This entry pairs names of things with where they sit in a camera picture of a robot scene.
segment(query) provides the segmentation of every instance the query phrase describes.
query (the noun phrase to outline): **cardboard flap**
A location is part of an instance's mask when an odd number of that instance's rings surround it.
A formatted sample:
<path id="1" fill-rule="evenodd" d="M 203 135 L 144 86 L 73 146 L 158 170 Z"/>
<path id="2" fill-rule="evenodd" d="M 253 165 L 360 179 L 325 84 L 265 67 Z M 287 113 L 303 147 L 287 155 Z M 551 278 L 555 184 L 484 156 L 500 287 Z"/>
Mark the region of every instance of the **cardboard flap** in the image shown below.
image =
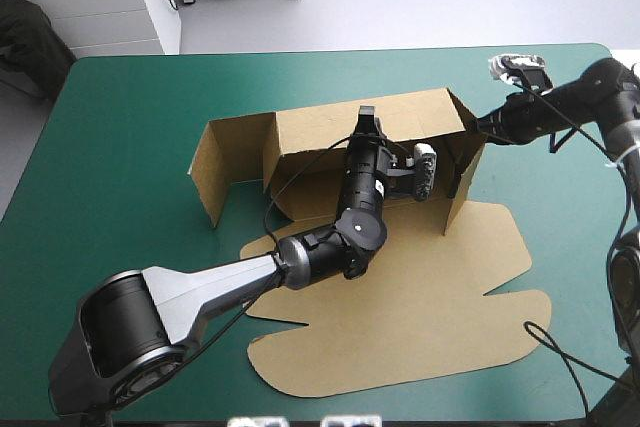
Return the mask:
<path id="1" fill-rule="evenodd" d="M 216 226 L 231 180 L 211 124 L 207 124 L 202 133 L 189 168 L 189 175 L 196 184 L 198 195 L 211 223 Z"/>
<path id="2" fill-rule="evenodd" d="M 537 345 L 525 320 L 549 325 L 551 302 L 528 290 L 486 295 L 527 271 L 531 258 L 502 205 L 464 202 L 447 236 L 450 200 L 388 208 L 387 243 L 366 275 L 278 289 L 249 315 L 307 324 L 254 339 L 249 358 L 274 388 L 322 397 L 513 362 Z M 329 219 L 294 222 L 284 236 Z M 273 244 L 263 237 L 242 257 Z"/>
<path id="3" fill-rule="evenodd" d="M 483 134 L 475 134 L 467 138 L 466 148 L 457 164 L 455 164 L 456 173 L 454 182 L 455 193 L 453 196 L 453 202 L 451 203 L 451 209 L 447 215 L 447 223 L 445 226 L 445 232 L 451 227 L 451 224 L 455 220 L 460 208 L 464 204 L 467 196 L 469 195 L 469 188 L 471 187 L 471 181 L 473 175 L 476 172 L 482 151 L 484 150 L 485 136 Z"/>
<path id="4" fill-rule="evenodd" d="M 218 119 L 205 126 L 189 175 L 214 226 L 230 184 L 262 177 L 263 147 L 273 117 L 268 112 Z"/>
<path id="5" fill-rule="evenodd" d="M 464 130 L 447 89 L 356 99 L 276 112 L 281 155 L 322 150 L 353 132 L 361 105 L 373 105 L 385 135 L 420 140 Z"/>

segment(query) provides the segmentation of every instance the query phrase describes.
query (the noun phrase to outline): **flattened cardboard sheet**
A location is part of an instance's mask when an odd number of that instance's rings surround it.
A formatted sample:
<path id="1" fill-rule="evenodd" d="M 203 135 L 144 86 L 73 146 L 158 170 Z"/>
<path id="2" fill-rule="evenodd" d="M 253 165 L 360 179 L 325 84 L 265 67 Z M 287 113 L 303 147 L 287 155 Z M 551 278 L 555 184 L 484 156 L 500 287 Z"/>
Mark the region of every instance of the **flattened cardboard sheet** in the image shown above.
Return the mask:
<path id="1" fill-rule="evenodd" d="M 263 296 L 249 315 L 308 326 L 255 339 L 248 354 L 258 374 L 284 393 L 323 397 L 503 365 L 533 351 L 522 323 L 549 325 L 547 295 L 487 294 L 531 266 L 513 217 L 502 205 L 466 201 L 442 236 L 451 202 L 385 208 L 389 238 L 363 277 Z M 294 222 L 278 235 L 330 221 Z M 272 247 L 258 239 L 241 255 Z"/>

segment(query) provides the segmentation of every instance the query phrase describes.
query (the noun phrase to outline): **silver robotic arm segment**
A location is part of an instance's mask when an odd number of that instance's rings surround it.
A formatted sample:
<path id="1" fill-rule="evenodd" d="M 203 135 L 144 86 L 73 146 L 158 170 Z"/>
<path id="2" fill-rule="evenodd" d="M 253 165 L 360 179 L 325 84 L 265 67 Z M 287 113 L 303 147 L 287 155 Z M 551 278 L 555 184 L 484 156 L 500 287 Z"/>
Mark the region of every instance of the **silver robotic arm segment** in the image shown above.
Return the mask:
<path id="1" fill-rule="evenodd" d="M 275 254 L 266 254 L 194 273 L 149 267 L 142 277 L 169 342 L 195 348 L 210 319 L 277 287 L 277 269 Z"/>

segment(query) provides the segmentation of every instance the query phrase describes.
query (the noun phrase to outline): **white cable tie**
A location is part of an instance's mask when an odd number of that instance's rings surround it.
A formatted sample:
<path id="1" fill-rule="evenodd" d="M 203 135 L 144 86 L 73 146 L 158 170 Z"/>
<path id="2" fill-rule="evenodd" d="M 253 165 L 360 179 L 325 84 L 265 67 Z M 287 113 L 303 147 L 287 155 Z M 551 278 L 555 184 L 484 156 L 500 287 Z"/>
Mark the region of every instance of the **white cable tie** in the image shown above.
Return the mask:
<path id="1" fill-rule="evenodd" d="M 629 155 L 631 152 L 634 152 L 636 150 L 640 150 L 640 143 L 633 144 L 631 147 L 625 150 L 622 154 L 620 154 L 620 156 L 613 162 L 605 162 L 604 166 L 609 167 L 610 169 L 617 169 L 618 167 L 624 167 L 622 165 L 622 161 L 624 160 L 624 158 L 627 155 Z"/>

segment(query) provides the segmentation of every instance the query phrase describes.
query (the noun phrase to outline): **open cardboard box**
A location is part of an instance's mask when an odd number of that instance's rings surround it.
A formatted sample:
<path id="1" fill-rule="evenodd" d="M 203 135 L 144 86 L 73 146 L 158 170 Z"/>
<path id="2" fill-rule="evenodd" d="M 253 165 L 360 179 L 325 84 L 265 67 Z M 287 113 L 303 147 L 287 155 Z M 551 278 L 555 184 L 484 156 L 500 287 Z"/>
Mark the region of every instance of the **open cardboard box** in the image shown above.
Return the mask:
<path id="1" fill-rule="evenodd" d="M 214 225 L 233 182 L 263 179 L 271 193 L 312 156 L 353 132 L 361 105 L 373 105 L 385 135 L 409 150 L 428 142 L 438 154 L 429 201 L 451 199 L 446 229 L 466 199 L 485 136 L 470 133 L 474 116 L 447 89 L 359 99 L 316 107 L 246 115 L 207 123 L 190 174 Z M 291 220 L 335 212 L 346 143 L 323 157 L 277 200 Z M 414 202 L 389 200 L 388 205 Z"/>
<path id="2" fill-rule="evenodd" d="M 527 271 L 531 259 L 506 207 L 466 200 L 485 137 L 447 89 L 208 122 L 190 173 L 213 224 L 231 183 L 262 178 L 273 195 L 312 156 L 353 132 L 361 105 L 375 107 L 389 139 L 409 150 L 431 144 L 435 189 L 427 202 L 385 202 L 389 235 L 366 275 L 263 295 L 249 315 L 305 326 L 254 339 L 253 367 L 282 392 L 321 397 L 524 357 L 537 343 L 522 323 L 547 327 L 551 303 L 537 290 L 488 295 Z M 293 221 L 278 236 L 334 220 L 345 148 L 329 152 L 278 198 Z M 241 256 L 273 247 L 263 237 Z"/>

